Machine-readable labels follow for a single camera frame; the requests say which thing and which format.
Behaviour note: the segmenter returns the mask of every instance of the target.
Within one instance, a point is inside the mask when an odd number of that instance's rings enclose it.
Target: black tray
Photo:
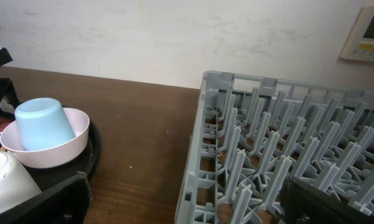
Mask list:
[[[24,165],[30,176],[42,191],[45,191],[68,178],[73,177],[78,171],[84,172],[90,179],[94,174],[95,168],[101,155],[101,137],[100,133],[90,120],[88,130],[88,142],[85,150],[72,161],[53,168],[35,169]]]

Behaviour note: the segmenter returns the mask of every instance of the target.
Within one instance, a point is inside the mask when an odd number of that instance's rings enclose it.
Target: wood grain surface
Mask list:
[[[173,223],[199,91],[0,68],[21,101],[51,97],[86,112],[102,153],[85,223]]]

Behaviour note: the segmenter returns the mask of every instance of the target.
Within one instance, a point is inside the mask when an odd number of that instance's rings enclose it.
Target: white electronic device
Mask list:
[[[374,62],[374,6],[361,9],[340,56]]]

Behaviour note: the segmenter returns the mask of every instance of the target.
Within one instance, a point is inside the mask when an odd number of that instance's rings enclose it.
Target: wall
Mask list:
[[[12,67],[200,88],[206,70],[374,90],[339,59],[374,0],[0,0]]]

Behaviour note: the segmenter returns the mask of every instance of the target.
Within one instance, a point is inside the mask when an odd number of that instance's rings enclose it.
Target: blue cup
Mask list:
[[[19,137],[27,151],[39,151],[72,140],[75,133],[58,100],[38,98],[15,110]]]

